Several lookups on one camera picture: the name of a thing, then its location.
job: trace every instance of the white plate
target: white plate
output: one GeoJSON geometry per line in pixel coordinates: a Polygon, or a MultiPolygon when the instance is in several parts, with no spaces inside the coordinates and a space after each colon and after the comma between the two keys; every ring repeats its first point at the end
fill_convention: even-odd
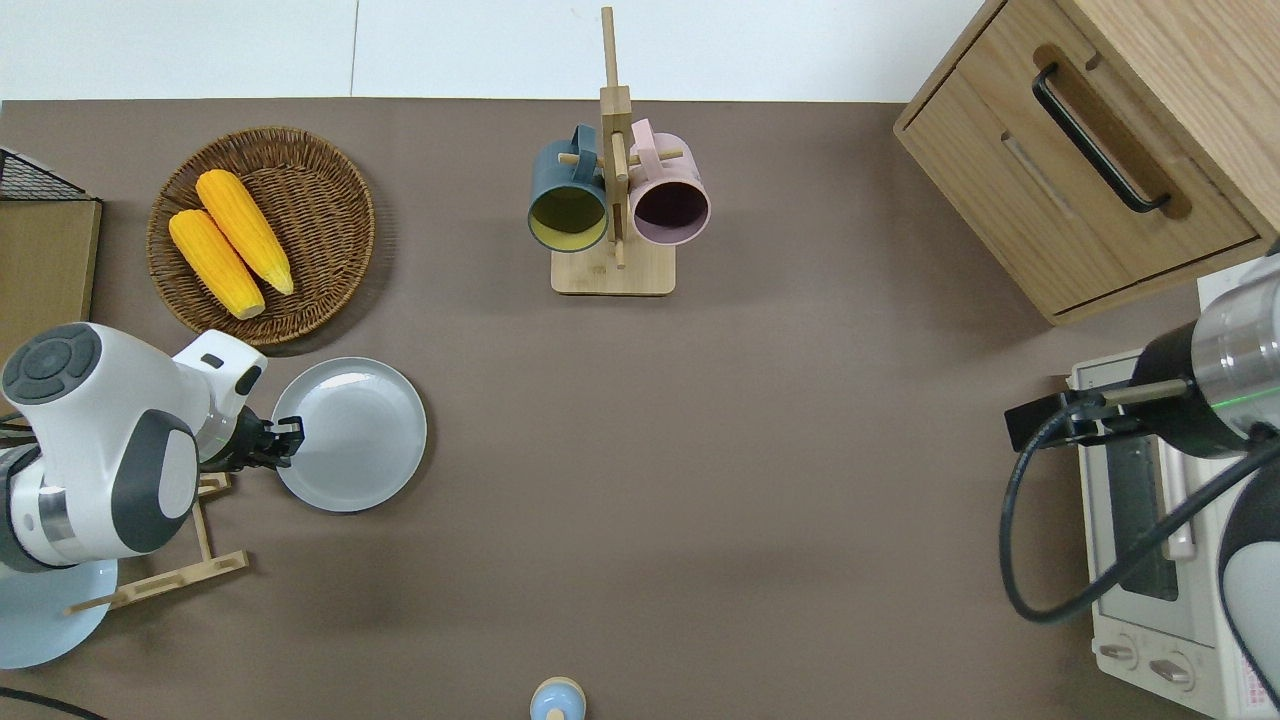
{"type": "Polygon", "coordinates": [[[31,667],[70,652],[106,615],[99,605],[63,611],[115,592],[119,562],[97,560],[65,570],[18,573],[0,579],[0,669],[31,667]]]}
{"type": "Polygon", "coordinates": [[[302,418],[280,479],[321,510],[355,512],[396,495],[426,450],[426,411],[404,375],[367,357],[325,360],[284,388],[273,418],[302,418]]]}

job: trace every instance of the blue mug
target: blue mug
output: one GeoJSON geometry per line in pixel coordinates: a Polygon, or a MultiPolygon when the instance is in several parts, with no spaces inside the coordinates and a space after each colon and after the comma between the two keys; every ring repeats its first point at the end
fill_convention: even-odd
{"type": "Polygon", "coordinates": [[[595,128],[580,124],[570,140],[543,147],[534,160],[529,231],[557,252],[579,252],[604,237],[608,227],[604,174],[596,163],[595,128]],[[561,154],[577,163],[561,163],[561,154]]]}

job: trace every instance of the round wicker tray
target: round wicker tray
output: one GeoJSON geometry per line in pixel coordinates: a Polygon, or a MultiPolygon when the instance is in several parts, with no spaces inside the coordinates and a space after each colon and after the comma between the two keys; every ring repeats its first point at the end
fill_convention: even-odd
{"type": "Polygon", "coordinates": [[[251,128],[220,137],[178,168],[147,223],[147,265],[169,310],[196,332],[218,329],[268,346],[302,337],[340,310],[365,277],[374,250],[374,201],[356,165],[297,128],[251,128]],[[266,310],[237,320],[196,278],[169,237],[169,218],[201,208],[196,178],[221,168],[239,176],[275,231],[293,274],[293,295],[257,281],[266,310]]]}

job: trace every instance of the white wall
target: white wall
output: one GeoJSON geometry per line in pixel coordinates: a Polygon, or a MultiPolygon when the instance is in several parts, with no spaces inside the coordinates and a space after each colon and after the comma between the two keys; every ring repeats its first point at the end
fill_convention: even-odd
{"type": "MultiPolygon", "coordinates": [[[[905,101],[982,0],[613,0],[649,100],[905,101]]],[[[594,99],[600,4],[0,0],[0,100],[594,99]]]]}

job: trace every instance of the wooden rack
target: wooden rack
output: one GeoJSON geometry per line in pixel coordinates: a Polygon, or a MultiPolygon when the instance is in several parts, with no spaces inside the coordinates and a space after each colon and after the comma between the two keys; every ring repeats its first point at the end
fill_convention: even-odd
{"type": "Polygon", "coordinates": [[[219,575],[225,575],[227,573],[232,573],[234,570],[248,568],[248,552],[243,550],[237,550],[236,552],[214,557],[212,546],[209,543],[209,527],[205,524],[205,511],[200,506],[202,498],[223,492],[230,487],[232,482],[227,473],[212,473],[200,477],[200,484],[196,491],[196,502],[191,506],[191,516],[196,525],[196,542],[200,544],[200,556],[202,557],[200,562],[119,585],[111,594],[78,602],[63,612],[70,615],[73,612],[79,612],[100,605],[110,605],[111,610],[115,610],[116,607],[133,605],[134,602],[147,600],[148,597],[155,597],[169,591],[175,591],[219,575]]]}
{"type": "MultiPolygon", "coordinates": [[[[627,202],[630,167],[640,159],[627,155],[631,136],[631,88],[618,85],[618,59],[613,37],[613,8],[600,10],[604,26],[604,76],[600,88],[600,136],[604,197],[609,213],[608,242],[581,252],[552,252],[552,288],[562,295],[671,295],[676,290],[676,249],[637,238],[627,202]]],[[[663,154],[664,159],[678,158],[663,154]]],[[[577,163],[562,154],[562,163],[577,163]]]]}

